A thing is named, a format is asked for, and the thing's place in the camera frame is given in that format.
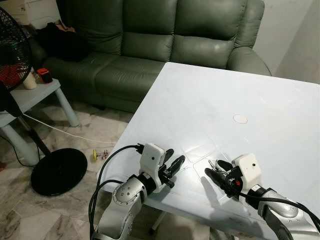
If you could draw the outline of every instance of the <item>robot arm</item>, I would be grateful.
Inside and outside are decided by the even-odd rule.
[[[159,193],[165,184],[170,188],[170,179],[179,171],[185,156],[178,157],[169,168],[166,161],[174,151],[164,151],[147,143],[140,159],[139,176],[132,175],[112,193],[110,205],[104,211],[92,240],[125,240],[131,232],[133,221],[151,193]]]
[[[205,169],[208,177],[229,198],[255,208],[279,240],[320,240],[319,232],[306,220],[304,211],[283,203],[290,200],[273,189],[262,187],[261,170],[252,153],[236,158],[232,164],[222,160],[209,163],[212,168]]]

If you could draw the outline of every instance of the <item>green leather sofa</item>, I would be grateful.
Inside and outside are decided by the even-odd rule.
[[[47,56],[35,41],[31,48],[34,65],[47,68],[72,99],[134,112],[165,62],[270,75],[252,50],[261,0],[64,0],[59,6],[92,52],[67,62]]]

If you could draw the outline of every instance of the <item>sofa armrest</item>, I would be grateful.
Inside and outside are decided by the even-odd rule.
[[[32,52],[32,66],[35,70],[40,69],[42,63],[48,58],[48,54],[33,37],[28,41]]]
[[[250,47],[235,48],[227,62],[227,70],[271,76],[265,62]]]

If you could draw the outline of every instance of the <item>small side table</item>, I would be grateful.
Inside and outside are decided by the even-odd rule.
[[[60,83],[57,79],[53,79],[51,83],[38,83],[37,87],[32,90],[25,89],[23,86],[11,91],[12,96],[18,103],[21,111],[24,113],[32,108],[37,103],[41,102],[47,96],[55,92],[63,110],[72,127],[80,124],[78,117],[70,106],[67,98],[60,89]],[[10,123],[15,119],[14,116],[6,111],[0,111],[0,128],[13,143],[14,147],[24,156],[29,165],[38,163],[38,156],[26,141],[10,126]]]

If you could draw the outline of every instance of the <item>white cable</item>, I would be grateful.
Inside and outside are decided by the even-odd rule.
[[[88,141],[95,142],[95,143],[101,143],[101,144],[116,144],[116,142],[114,142],[114,141],[98,141],[98,140],[89,139],[89,138],[86,138],[86,137],[83,137],[83,136],[73,135],[73,134],[68,133],[68,132],[66,132],[66,131],[62,131],[62,130],[60,130],[60,129],[58,129],[58,128],[55,128],[55,127],[53,127],[53,126],[50,126],[50,125],[48,125],[48,124],[46,124],[46,123],[44,123],[44,122],[42,122],[42,121],[40,121],[40,120],[38,120],[38,119],[36,119],[36,118],[33,118],[32,116],[29,116],[29,115],[27,115],[27,114],[25,114],[25,113],[24,113],[23,115],[25,115],[26,117],[28,117],[28,118],[30,118],[30,119],[38,122],[38,123],[41,123],[41,124],[43,124],[43,125],[45,125],[45,126],[47,126],[47,127],[49,127],[49,128],[52,128],[52,129],[54,129],[54,130],[57,130],[57,131],[59,131],[59,132],[61,132],[61,133],[70,135],[70,136],[75,137],[75,138],[84,139],[84,140],[88,140]]]

